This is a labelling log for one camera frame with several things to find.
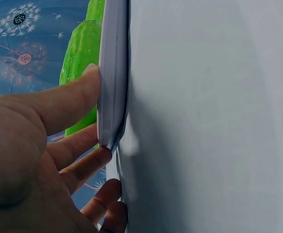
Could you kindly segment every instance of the green object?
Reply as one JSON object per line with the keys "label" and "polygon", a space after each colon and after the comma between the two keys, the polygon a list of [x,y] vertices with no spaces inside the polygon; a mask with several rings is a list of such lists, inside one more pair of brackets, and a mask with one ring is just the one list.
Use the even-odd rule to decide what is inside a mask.
{"label": "green object", "polygon": [[[89,64],[98,64],[104,6],[105,0],[91,0],[86,21],[73,30],[59,77],[60,85],[80,77]],[[95,123],[96,112],[97,106],[74,126],[66,129],[65,137]]]}

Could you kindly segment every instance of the finger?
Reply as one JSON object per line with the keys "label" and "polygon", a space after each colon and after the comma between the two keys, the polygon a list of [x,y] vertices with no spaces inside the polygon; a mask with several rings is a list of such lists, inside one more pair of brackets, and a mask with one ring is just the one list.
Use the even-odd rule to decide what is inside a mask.
{"label": "finger", "polygon": [[96,225],[111,204],[121,197],[121,194],[121,182],[117,179],[108,180],[86,206],[81,209],[81,213]]}
{"label": "finger", "polygon": [[57,170],[72,164],[98,142],[96,124],[92,124],[58,142],[48,143],[46,151],[51,155]]}
{"label": "finger", "polygon": [[9,96],[35,110],[52,135],[77,123],[97,103],[99,71],[92,66],[80,78],[42,92]]}
{"label": "finger", "polygon": [[128,221],[127,207],[117,201],[109,207],[99,233],[124,233]]}
{"label": "finger", "polygon": [[97,148],[84,158],[62,169],[59,175],[66,183],[69,193],[72,195],[91,176],[102,169],[112,158],[111,151],[107,148]]}

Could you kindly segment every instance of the blue patterned cloth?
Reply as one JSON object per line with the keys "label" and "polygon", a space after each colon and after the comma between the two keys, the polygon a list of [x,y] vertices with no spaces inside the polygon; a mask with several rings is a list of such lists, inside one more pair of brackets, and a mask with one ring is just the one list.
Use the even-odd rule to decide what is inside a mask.
{"label": "blue patterned cloth", "polygon": [[[87,7],[88,0],[0,0],[0,94],[57,86],[72,30]],[[102,170],[73,195],[76,206],[82,208],[105,181]]]}

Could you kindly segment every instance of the fingernail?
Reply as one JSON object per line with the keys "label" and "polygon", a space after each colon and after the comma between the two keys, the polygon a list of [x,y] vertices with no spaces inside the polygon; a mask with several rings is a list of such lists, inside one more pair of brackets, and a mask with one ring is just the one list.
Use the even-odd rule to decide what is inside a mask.
{"label": "fingernail", "polygon": [[94,63],[89,64],[89,65],[85,68],[85,70],[83,71],[82,74],[87,73],[88,71],[90,71],[90,70],[91,70],[92,68],[94,68],[94,67],[96,67],[96,65],[95,65]]}

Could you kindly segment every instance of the hand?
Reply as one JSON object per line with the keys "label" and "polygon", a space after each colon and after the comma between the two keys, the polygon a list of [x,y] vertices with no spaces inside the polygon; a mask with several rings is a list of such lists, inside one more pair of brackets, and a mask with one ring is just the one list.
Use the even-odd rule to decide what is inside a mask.
{"label": "hand", "polygon": [[96,104],[99,71],[43,92],[0,96],[0,232],[123,233],[127,223],[118,180],[109,180],[79,211],[71,195],[111,160],[98,148],[96,125],[59,142],[47,136],[75,124]]}

